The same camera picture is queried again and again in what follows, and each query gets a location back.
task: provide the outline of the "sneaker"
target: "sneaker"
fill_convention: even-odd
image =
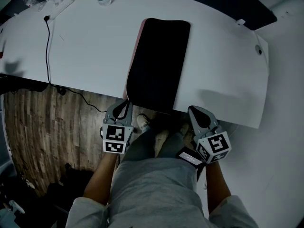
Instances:
[[[181,128],[180,128],[180,133],[185,136],[186,133],[188,132],[189,129],[189,124],[188,123],[184,123]]]
[[[145,126],[149,125],[150,123],[150,119],[145,114],[139,114],[136,120],[140,129],[143,129]]]

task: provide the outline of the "white wall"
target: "white wall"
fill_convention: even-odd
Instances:
[[[239,126],[221,161],[233,194],[261,228],[294,228],[304,217],[304,14],[259,31],[270,76],[258,130]],[[202,184],[198,187],[207,205]]]

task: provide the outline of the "black cable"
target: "black cable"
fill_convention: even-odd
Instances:
[[[48,20],[49,20],[49,16],[45,16],[45,17],[43,18],[43,20],[46,22],[46,24],[47,24],[47,29],[48,29],[48,37],[47,37],[47,41],[48,41],[48,42],[47,42],[47,48],[48,48],[48,43],[49,43],[49,38],[50,38],[50,31],[49,31],[49,27],[48,27],[48,23],[47,23],[47,22],[48,22]],[[51,83],[50,79],[49,79],[48,61],[47,61],[47,60],[48,60],[48,49],[46,49],[46,64],[47,64],[47,79],[48,79],[49,85],[51,85],[51,86],[54,87],[54,88],[57,88],[57,90],[58,90],[59,93],[62,92],[62,89],[65,89],[65,90],[68,90],[68,91],[70,91],[70,92],[72,92],[72,93],[74,93],[74,94],[80,95],[80,96],[84,99],[84,101],[85,101],[85,103],[86,103],[87,105],[94,107],[97,111],[99,111],[99,112],[101,112],[101,113],[106,112],[106,111],[100,111],[96,106],[94,106],[94,105],[92,105],[92,104],[89,104],[89,103],[86,101],[85,97],[84,97],[81,93],[76,92],[76,91],[73,91],[73,90],[71,90],[71,89],[69,89],[69,88],[66,88],[66,87],[63,87],[63,86],[58,87],[58,86],[56,86],[56,85],[53,85],[53,84]]]

